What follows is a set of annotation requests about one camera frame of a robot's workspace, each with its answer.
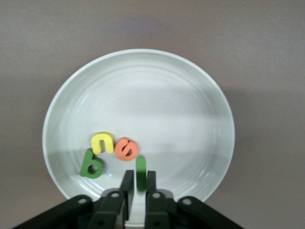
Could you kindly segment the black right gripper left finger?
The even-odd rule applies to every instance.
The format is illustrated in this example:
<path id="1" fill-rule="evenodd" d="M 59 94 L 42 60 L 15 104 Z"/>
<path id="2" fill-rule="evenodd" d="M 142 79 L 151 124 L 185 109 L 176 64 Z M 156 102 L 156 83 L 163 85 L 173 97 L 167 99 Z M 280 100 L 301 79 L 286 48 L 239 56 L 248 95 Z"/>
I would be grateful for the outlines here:
<path id="1" fill-rule="evenodd" d="M 124 229 L 134 195 L 134 172 L 124 173 L 119 188 L 97 201 L 78 195 L 17 225 L 16 229 Z"/>

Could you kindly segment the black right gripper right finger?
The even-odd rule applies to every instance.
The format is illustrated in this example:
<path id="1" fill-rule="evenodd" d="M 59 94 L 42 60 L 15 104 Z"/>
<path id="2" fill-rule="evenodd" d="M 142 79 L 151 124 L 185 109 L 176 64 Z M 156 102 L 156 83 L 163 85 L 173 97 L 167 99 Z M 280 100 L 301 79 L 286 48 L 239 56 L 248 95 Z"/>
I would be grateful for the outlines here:
<path id="1" fill-rule="evenodd" d="M 148 171 L 146 188 L 146 229 L 240 229 L 220 212 L 199 199 L 186 196 L 175 201 L 172 192 L 157 189 L 156 172 Z"/>

